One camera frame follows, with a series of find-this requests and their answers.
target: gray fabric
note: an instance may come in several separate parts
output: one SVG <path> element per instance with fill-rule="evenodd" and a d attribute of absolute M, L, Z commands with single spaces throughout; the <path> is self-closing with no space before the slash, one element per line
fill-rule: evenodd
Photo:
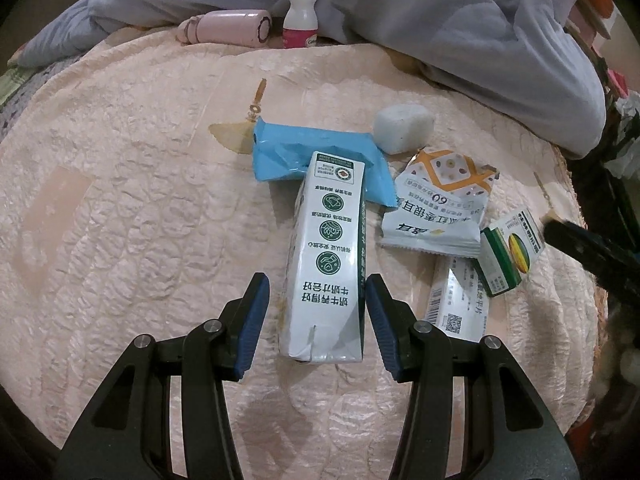
<path fill-rule="evenodd" d="M 31 78 L 20 87 L 20 89 L 11 98 L 0 107 L 0 142 L 9 133 L 9 130 L 14 126 L 15 121 L 20 118 L 20 115 L 31 101 L 33 95 L 38 89 L 44 85 L 49 79 L 56 74 L 62 72 L 68 66 L 73 65 L 82 55 L 69 57 L 56 61 L 51 65 L 44 67 L 39 72 L 36 72 Z"/>
<path fill-rule="evenodd" d="M 125 24 L 157 27 L 212 9 L 268 9 L 288 0 L 81 0 L 27 45 L 38 66 L 91 48 Z M 409 54 L 425 74 L 585 155 L 605 122 L 595 70 L 554 19 L 551 0 L 318 0 L 319 33 Z"/>

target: plastic bottle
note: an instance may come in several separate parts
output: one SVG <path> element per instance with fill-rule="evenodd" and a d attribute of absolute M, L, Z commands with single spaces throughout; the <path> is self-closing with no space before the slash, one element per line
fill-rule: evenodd
<path fill-rule="evenodd" d="M 284 18 L 282 39 L 284 48 L 314 46 L 318 39 L 316 0 L 289 0 L 291 7 Z"/>
<path fill-rule="evenodd" d="M 212 10 L 193 16 L 178 27 L 176 38 L 182 43 L 226 43 L 264 46 L 271 28 L 266 10 Z"/>

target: blue plastic wrapper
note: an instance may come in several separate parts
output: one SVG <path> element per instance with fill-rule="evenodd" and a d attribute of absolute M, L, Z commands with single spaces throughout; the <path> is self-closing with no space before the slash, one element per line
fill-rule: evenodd
<path fill-rule="evenodd" d="M 370 134 L 284 126 L 258 118 L 254 141 L 254 175 L 260 182 L 302 179 L 313 152 L 331 153 L 364 162 L 366 200 L 398 207 L 386 159 Z"/>

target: beige bedspread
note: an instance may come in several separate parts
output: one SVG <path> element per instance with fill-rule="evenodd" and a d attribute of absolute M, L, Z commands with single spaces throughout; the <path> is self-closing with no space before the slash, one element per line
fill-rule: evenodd
<path fill-rule="evenodd" d="M 0 144 L 1 383 L 61 446 L 135 335 L 186 334 L 260 270 L 272 300 L 254 365 L 225 387 L 245 477 L 386 478 L 408 386 L 384 370 L 368 319 L 362 364 L 277 355 L 298 183 L 258 183 L 251 156 L 237 153 L 261 79 L 269 122 L 366 132 L 382 107 L 423 104 L 436 114 L 434 142 L 501 170 L 489 219 L 522 205 L 537 217 L 547 211 L 535 171 L 556 211 L 578 221 L 564 166 L 520 124 L 398 70 L 376 46 L 183 47 L 171 31 L 120 44 L 127 34 L 51 79 Z M 421 315 L 433 256 L 377 245 L 381 218 L 369 204 L 367 274 L 381 272 Z M 517 290 L 492 301 L 488 331 L 567 430 L 591 379 L 591 277 L 548 248 Z M 172 417 L 177 446 L 177 395 Z M 454 423 L 459 453 L 459 399 Z M 175 468 L 184 468 L 179 449 Z"/>

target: green and white box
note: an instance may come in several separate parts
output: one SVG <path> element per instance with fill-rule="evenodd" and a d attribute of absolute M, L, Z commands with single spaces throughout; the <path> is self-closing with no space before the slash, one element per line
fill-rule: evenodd
<path fill-rule="evenodd" d="M 362 361 L 364 164 L 315 152 L 295 208 L 280 354 L 307 363 Z"/>
<path fill-rule="evenodd" d="M 518 286 L 544 248 L 526 208 L 515 209 L 483 229 L 476 267 L 489 297 Z"/>
<path fill-rule="evenodd" d="M 477 343 L 488 315 L 489 298 L 473 260 L 439 256 L 424 319 L 450 337 Z"/>

